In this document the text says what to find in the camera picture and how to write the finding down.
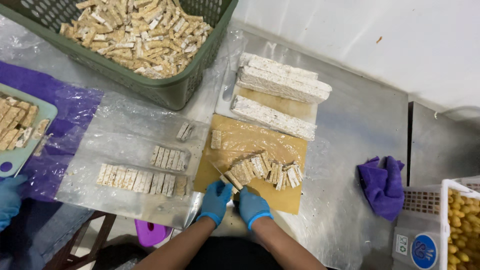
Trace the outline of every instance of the floor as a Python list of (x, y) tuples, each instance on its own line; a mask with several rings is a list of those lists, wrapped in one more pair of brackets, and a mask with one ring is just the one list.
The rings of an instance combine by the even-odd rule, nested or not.
[[(104, 217), (96, 220), (92, 220), (90, 222), (90, 226), (86, 230), (80, 244), (76, 248), (74, 247), (74, 249), (72, 250), (72, 253), (74, 253), (76, 256), (81, 257), (90, 252), (90, 249), (92, 248), (92, 245), (96, 239), (96, 235), (98, 234), (98, 231), (102, 226), (103, 219)], [(150, 253), (156, 248), (159, 248), (160, 246), (162, 246), (169, 239), (170, 239), (170, 236), (167, 237), (165, 240), (163, 240), (161, 243), (156, 244), (153, 247), (145, 247), (144, 249)], [(122, 243), (135, 243), (138, 246), (141, 246), (140, 243), (138, 242), (134, 219), (123, 217), (123, 216), (117, 216), (117, 218), (115, 219), (115, 222), (113, 223), (113, 227), (110, 231), (110, 234), (108, 235), (105, 246), (122, 244)], [(83, 266), (82, 268), (80, 268), (80, 270), (91, 270), (94, 264), (95, 262), (89, 263)]]

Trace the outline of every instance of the sticker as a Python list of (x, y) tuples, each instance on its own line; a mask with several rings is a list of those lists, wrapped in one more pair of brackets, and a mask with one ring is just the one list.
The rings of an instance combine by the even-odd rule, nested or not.
[(400, 253), (400, 254), (403, 254), (403, 255), (407, 255), (407, 251), (408, 251), (408, 237), (406, 236), (403, 236), (403, 235), (399, 235), (397, 234), (396, 235), (396, 248), (395, 248), (395, 251)]
[(419, 269), (430, 269), (437, 262), (437, 245), (434, 240), (426, 235), (419, 234), (412, 241), (412, 260)]

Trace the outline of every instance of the green plastic basket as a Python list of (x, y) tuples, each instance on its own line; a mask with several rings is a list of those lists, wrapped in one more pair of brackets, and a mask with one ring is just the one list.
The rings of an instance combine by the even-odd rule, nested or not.
[(60, 24), (76, 20), (81, 12), (75, 4), (81, 0), (0, 0), (0, 14), (23, 25), (33, 33), (110, 79), (173, 110), (185, 106), (202, 80), (202, 73), (215, 59), (238, 0), (180, 0), (187, 14), (200, 15), (215, 29), (193, 61), (180, 74), (168, 79), (150, 79), (59, 35)]

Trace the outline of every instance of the gloved hand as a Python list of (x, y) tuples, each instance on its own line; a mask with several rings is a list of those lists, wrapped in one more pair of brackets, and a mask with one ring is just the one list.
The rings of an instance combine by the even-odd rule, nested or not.
[(203, 216), (208, 216), (215, 221), (216, 229), (222, 222), (225, 211), (227, 211), (227, 203), (232, 196), (232, 187), (232, 184), (225, 185), (220, 180), (208, 185), (202, 204), (202, 212), (197, 220)]
[(22, 200), (17, 193), (17, 187), (25, 181), (26, 175), (18, 175), (0, 182), (0, 232), (10, 225), (10, 219), (20, 210)]
[(248, 225), (248, 229), (252, 229), (252, 224), (257, 218), (270, 217), (270, 207), (267, 201), (260, 196), (248, 192), (247, 187), (244, 186), (240, 190), (240, 216)]

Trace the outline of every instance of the purple cloth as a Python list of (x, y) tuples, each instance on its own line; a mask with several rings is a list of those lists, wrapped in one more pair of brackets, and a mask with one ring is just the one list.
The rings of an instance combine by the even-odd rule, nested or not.
[(405, 166), (393, 157), (387, 157), (385, 169), (378, 168), (379, 158), (359, 165), (363, 191), (375, 214), (393, 221), (402, 210), (403, 194), (400, 171)]
[(0, 61), (0, 83), (55, 105), (57, 117), (47, 129), (53, 136), (39, 157), (31, 156), (20, 173), (29, 176), (22, 196), (52, 201), (103, 92), (59, 81), (50, 75)]

